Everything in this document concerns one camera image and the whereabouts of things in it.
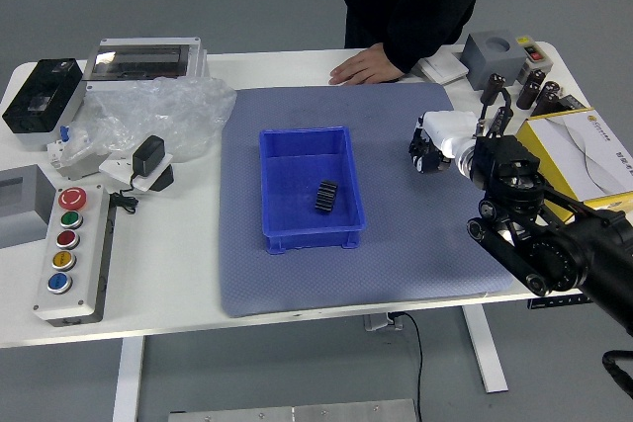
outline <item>gray floor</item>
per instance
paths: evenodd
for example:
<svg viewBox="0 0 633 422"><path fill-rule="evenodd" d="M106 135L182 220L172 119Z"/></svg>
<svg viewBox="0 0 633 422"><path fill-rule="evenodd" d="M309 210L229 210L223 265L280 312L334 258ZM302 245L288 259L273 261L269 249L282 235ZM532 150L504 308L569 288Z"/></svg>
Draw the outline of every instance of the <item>gray floor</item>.
<svg viewBox="0 0 633 422"><path fill-rule="evenodd" d="M342 0L0 0L0 89L19 64L85 58L100 38L199 36L210 52L342 46ZM465 32L550 42L629 150L630 0L480 0ZM425 421L630 420L600 365L631 340L595 305L487 305L510 392L487 395L457 308L416 312ZM218 410L414 397L416 340L359 318L150 337L138 420ZM112 419L121 342L0 351L0 420Z"/></svg>

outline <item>power adapter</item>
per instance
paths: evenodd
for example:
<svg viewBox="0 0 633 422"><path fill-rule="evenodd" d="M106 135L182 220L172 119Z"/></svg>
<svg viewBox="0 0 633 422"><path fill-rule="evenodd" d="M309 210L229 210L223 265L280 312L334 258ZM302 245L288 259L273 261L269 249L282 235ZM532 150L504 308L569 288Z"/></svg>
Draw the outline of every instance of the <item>power adapter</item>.
<svg viewBox="0 0 633 422"><path fill-rule="evenodd" d="M132 170L135 176L146 177L165 156L165 141L150 135L132 155Z"/></svg>

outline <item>robotic arm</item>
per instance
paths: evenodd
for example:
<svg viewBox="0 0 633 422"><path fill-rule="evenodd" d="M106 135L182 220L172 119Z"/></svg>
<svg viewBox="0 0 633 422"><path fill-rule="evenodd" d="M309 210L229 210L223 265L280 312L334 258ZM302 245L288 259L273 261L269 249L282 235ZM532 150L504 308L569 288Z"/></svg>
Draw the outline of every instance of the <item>robotic arm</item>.
<svg viewBox="0 0 633 422"><path fill-rule="evenodd" d="M625 213L593 210L550 187L538 173L539 159L516 137L502 135L511 115L502 110L509 110L507 97L484 134L487 103L494 101L484 96L478 120L456 111L420 117L408 150L413 165L420 173L434 173L454 159L484 190L480 217L467 227L480 246L535 295L579 289L633 336L633 226ZM573 220L562 222L546 200L570 211ZM616 359L633 359L633 353L608 352L602 359L633 398L633 379Z"/></svg>

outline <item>yellow button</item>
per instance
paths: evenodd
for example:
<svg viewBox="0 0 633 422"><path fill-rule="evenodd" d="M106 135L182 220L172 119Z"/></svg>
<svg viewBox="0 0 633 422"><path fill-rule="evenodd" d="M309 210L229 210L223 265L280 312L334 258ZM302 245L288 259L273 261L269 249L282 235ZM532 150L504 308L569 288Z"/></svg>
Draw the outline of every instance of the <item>yellow button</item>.
<svg viewBox="0 0 633 422"><path fill-rule="evenodd" d="M67 271L75 265L75 256L68 251L60 251L52 257L52 266L58 271Z"/></svg>

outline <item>red button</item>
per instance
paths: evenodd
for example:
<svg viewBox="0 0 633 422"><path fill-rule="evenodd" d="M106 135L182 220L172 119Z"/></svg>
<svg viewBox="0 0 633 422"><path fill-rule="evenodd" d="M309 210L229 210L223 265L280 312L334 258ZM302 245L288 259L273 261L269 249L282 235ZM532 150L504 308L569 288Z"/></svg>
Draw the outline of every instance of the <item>red button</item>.
<svg viewBox="0 0 633 422"><path fill-rule="evenodd" d="M71 230L66 230L58 234L57 247L60 249L73 249L79 244L79 236Z"/></svg>
<svg viewBox="0 0 633 422"><path fill-rule="evenodd" d="M61 192L57 202L65 210L81 210L86 204L86 191L79 187L67 188Z"/></svg>

